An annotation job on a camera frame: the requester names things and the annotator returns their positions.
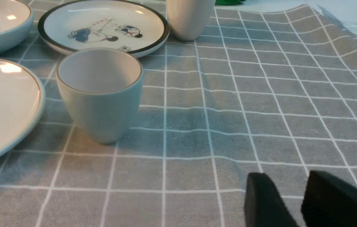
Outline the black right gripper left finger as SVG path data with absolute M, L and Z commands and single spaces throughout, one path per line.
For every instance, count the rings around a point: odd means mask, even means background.
M 248 174 L 244 215 L 247 227 L 298 227 L 275 183 L 265 173 Z

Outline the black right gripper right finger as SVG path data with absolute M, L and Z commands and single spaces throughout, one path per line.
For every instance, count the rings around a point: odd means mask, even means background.
M 312 170 L 301 213 L 307 227 L 357 227 L 357 187 L 326 171 Z

